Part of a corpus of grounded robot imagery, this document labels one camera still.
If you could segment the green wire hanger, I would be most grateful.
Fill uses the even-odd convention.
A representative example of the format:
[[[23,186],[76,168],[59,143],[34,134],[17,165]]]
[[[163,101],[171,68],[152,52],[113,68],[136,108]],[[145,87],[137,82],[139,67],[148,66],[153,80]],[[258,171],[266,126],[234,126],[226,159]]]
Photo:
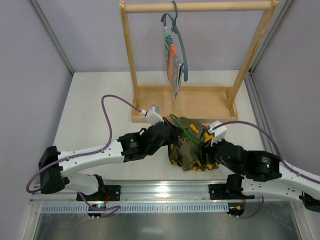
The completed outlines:
[[[172,113],[169,114],[169,117],[173,120],[173,122],[180,128],[183,130],[183,133],[185,134],[185,136],[193,143],[195,144],[201,144],[203,141],[200,140],[198,137],[196,137],[196,135],[194,135],[193,133],[191,133],[186,127],[184,127],[180,122],[178,122],[178,117]]]

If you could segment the camouflage yellow green trousers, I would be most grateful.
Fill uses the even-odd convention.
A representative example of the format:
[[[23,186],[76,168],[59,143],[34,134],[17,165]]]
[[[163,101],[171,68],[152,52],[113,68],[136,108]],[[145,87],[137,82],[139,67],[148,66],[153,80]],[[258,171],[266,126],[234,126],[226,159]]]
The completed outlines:
[[[202,143],[211,143],[213,137],[207,133],[208,124],[202,124],[183,116],[177,117],[177,121],[202,140]],[[170,163],[174,166],[181,167],[185,172],[204,172],[206,170],[211,171],[218,169],[219,163],[201,163],[200,144],[195,144],[190,141],[183,132],[179,140],[168,147]]]

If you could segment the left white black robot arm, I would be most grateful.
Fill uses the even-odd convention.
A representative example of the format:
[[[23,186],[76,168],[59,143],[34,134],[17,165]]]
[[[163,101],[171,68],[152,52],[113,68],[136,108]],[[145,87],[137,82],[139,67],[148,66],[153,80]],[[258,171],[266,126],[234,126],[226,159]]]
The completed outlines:
[[[76,151],[58,151],[48,147],[38,162],[40,192],[44,195],[64,189],[76,191],[94,201],[104,195],[106,188],[101,176],[82,174],[81,171],[106,164],[122,164],[143,160],[161,147],[178,142],[183,130],[169,122],[159,122],[139,132],[127,133],[108,146]]]

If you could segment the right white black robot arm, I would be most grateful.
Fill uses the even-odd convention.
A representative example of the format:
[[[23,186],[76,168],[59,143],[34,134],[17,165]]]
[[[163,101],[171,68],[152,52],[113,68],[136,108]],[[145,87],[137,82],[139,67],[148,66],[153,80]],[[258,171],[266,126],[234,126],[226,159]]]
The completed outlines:
[[[288,169],[277,155],[245,150],[226,140],[205,142],[198,147],[201,163],[218,163],[232,173],[225,183],[208,186],[211,200],[245,200],[258,196],[302,201],[313,212],[320,211],[320,186],[297,170]]]

